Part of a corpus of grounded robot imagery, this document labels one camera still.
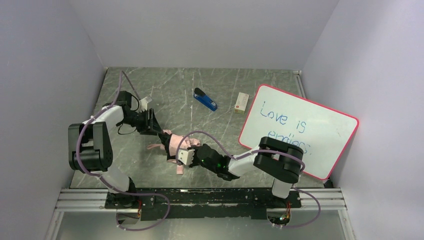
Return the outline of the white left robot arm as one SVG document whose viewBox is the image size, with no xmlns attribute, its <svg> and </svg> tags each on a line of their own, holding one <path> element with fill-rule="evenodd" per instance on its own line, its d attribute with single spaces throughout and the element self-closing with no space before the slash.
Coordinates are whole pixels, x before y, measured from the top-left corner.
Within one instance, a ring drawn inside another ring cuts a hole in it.
<svg viewBox="0 0 424 240">
<path fill-rule="evenodd" d="M 133 180 L 113 165 L 113 148 L 109 132 L 128 125 L 141 135 L 157 136 L 162 129 L 154 110 L 132 109 L 135 96 L 120 91 L 115 105 L 105 105 L 100 114 L 83 123 L 68 127 L 68 162 L 71 169 L 97 178 L 108 189 L 106 206 L 132 208 L 141 203 Z"/>
</svg>

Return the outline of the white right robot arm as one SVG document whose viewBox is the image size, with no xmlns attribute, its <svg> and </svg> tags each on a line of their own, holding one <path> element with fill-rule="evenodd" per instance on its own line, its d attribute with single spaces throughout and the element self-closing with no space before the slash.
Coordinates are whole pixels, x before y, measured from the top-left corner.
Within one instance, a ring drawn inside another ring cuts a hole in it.
<svg viewBox="0 0 424 240">
<path fill-rule="evenodd" d="M 246 173 L 261 170 L 273 177 L 271 193 L 285 199 L 305 169 L 304 151 L 293 144 L 262 137 L 258 146 L 239 155 L 221 155 L 207 144 L 188 149 L 190 168 L 200 166 L 225 181 L 239 179 Z"/>
</svg>

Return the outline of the pink and black folding umbrella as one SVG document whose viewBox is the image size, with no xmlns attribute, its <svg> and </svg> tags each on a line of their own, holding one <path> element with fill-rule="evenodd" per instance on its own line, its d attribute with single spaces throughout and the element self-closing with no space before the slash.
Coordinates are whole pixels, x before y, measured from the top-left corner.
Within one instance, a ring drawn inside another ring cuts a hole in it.
<svg viewBox="0 0 424 240">
<path fill-rule="evenodd" d="M 150 144 L 146 148 L 148 150 L 153 148 L 160 148 L 165 151 L 167 154 L 167 162 L 176 164 L 176 174 L 184 174 L 184 165 L 187 165 L 185 162 L 180 163 L 178 161 L 179 153 L 178 149 L 186 149 L 193 147 L 200 147 L 201 141 L 196 138 L 186 137 L 183 138 L 182 135 L 177 135 L 172 133 L 169 129 L 164 129 L 160 134 L 158 134 L 161 143 Z"/>
</svg>

